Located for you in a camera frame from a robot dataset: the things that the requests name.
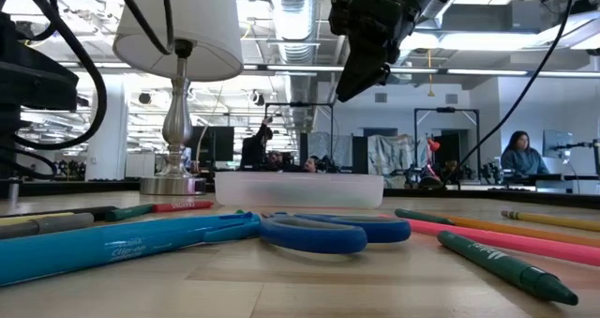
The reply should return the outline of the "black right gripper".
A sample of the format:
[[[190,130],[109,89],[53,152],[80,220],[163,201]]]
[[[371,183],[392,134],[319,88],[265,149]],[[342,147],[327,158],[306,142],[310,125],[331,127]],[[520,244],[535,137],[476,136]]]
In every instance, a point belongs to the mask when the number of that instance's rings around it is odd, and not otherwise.
[[[331,0],[331,33],[347,36],[350,53],[337,83],[340,102],[387,84],[399,46],[413,30],[413,0]]]

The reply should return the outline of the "clear box with pink lid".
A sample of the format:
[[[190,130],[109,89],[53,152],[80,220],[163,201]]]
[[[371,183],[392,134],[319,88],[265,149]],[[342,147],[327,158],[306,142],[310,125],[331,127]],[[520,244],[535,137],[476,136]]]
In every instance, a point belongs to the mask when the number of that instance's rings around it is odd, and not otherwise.
[[[218,172],[217,202],[227,206],[372,209],[383,202],[380,175]]]

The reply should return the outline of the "blue handled scissors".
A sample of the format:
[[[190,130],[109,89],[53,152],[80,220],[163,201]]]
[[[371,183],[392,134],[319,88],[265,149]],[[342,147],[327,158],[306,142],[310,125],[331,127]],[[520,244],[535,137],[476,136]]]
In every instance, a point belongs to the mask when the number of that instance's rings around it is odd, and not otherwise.
[[[368,216],[275,213],[261,219],[260,238],[282,248],[322,254],[352,254],[368,244],[406,241],[406,220]]]

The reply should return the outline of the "orange pencil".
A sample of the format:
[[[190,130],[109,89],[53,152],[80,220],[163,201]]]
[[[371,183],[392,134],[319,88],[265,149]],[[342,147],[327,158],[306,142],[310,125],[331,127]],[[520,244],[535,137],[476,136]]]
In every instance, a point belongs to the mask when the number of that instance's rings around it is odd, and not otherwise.
[[[600,238],[588,238],[583,236],[566,235],[555,232],[547,232],[542,230],[499,224],[490,221],[467,219],[454,216],[442,217],[442,219],[439,220],[439,223],[471,229],[491,231],[495,233],[520,235],[532,238],[600,248]]]

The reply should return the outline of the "pink pen with blue tip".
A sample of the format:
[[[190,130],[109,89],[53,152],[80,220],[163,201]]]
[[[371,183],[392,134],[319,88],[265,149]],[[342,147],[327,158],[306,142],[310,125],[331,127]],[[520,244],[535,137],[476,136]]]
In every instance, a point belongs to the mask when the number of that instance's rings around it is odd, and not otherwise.
[[[585,265],[600,266],[600,248],[596,247],[495,233],[423,220],[407,219],[407,221],[411,224],[412,231],[419,234],[436,236],[442,231],[449,231],[453,234],[465,236],[477,243],[497,248],[517,250]]]

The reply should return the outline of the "yellow wooden pencil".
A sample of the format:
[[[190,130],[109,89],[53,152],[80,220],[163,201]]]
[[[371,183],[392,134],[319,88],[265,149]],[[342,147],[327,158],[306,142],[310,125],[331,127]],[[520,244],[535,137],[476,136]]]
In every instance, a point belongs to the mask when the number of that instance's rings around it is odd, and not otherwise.
[[[594,220],[576,220],[562,217],[554,217],[548,215],[540,215],[534,213],[524,213],[516,211],[503,210],[501,215],[511,220],[523,220],[528,222],[536,222],[554,226],[561,226],[585,231],[600,232],[600,221]]]

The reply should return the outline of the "red crayon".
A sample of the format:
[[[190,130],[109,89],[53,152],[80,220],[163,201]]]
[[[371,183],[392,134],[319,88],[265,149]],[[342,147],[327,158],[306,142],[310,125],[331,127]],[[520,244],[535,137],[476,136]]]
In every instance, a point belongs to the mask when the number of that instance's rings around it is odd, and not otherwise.
[[[201,210],[211,208],[213,205],[214,203],[211,201],[153,204],[152,211],[154,213],[168,213],[178,211]]]

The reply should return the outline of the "blue clip-on pen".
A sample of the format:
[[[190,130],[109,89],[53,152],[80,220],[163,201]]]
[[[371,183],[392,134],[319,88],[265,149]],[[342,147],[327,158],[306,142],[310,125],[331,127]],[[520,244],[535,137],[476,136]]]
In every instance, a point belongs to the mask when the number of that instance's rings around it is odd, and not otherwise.
[[[258,233],[251,213],[137,221],[0,240],[0,286]]]

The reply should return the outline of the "black pen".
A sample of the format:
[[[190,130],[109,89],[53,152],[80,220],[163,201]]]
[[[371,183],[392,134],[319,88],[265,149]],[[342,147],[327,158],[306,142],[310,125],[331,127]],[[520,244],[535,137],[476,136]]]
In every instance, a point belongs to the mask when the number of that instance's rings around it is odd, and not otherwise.
[[[25,217],[25,216],[53,215],[53,214],[60,214],[60,213],[72,213],[72,214],[90,213],[94,216],[95,221],[101,221],[101,220],[105,220],[106,214],[113,210],[116,210],[115,206],[98,206],[98,207],[43,211],[43,212],[34,212],[34,213],[25,213],[25,214],[0,215],[0,219],[19,218],[19,217]]]

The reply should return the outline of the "grey pencil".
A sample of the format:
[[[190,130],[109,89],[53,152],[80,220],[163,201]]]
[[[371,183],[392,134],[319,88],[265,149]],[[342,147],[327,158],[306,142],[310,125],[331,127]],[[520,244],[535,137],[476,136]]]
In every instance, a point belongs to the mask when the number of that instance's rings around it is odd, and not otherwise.
[[[77,230],[90,226],[94,221],[91,213],[22,220],[0,225],[0,239]]]

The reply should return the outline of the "yellow highlighter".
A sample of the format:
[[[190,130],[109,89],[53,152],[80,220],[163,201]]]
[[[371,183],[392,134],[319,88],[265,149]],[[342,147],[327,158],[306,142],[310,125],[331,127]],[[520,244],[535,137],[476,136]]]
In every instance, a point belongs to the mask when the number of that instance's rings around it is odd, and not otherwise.
[[[25,223],[29,220],[39,220],[45,218],[56,218],[56,217],[64,217],[64,216],[72,216],[72,212],[59,212],[54,214],[41,214],[41,215],[29,215],[29,216],[18,216],[11,218],[0,218],[0,226],[8,226],[14,224]]]

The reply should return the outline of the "patterned blue white cloth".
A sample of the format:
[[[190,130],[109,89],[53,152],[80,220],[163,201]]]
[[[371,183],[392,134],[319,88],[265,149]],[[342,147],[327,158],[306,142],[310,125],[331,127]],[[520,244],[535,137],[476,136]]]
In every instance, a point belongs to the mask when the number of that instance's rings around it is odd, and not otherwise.
[[[367,167],[373,175],[387,175],[414,164],[413,136],[372,135],[367,138]]]

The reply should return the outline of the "white shade silver table lamp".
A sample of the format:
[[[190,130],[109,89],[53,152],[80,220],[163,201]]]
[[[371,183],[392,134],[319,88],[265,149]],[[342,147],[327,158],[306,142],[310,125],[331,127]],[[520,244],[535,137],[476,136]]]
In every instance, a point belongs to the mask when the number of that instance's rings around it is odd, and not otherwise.
[[[112,49],[122,62],[167,78],[172,98],[162,127],[165,168],[141,180],[146,195],[198,195],[203,180],[185,168],[193,133],[188,108],[193,82],[222,82],[244,68],[236,0],[124,0]]]

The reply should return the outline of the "grey monitor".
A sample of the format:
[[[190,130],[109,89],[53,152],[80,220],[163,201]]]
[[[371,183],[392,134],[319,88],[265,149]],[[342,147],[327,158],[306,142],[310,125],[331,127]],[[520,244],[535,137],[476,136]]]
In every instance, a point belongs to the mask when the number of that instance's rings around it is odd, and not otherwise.
[[[552,159],[570,159],[571,151],[568,145],[571,144],[573,144],[571,132],[545,129],[542,156]]]

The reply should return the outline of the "white column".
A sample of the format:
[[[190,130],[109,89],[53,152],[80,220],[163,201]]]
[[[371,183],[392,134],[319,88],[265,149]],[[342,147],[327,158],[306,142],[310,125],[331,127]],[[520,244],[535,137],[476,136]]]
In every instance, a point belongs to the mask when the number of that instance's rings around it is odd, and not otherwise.
[[[104,75],[107,112],[89,140],[85,179],[121,180],[125,177],[128,136],[128,93],[123,76]]]

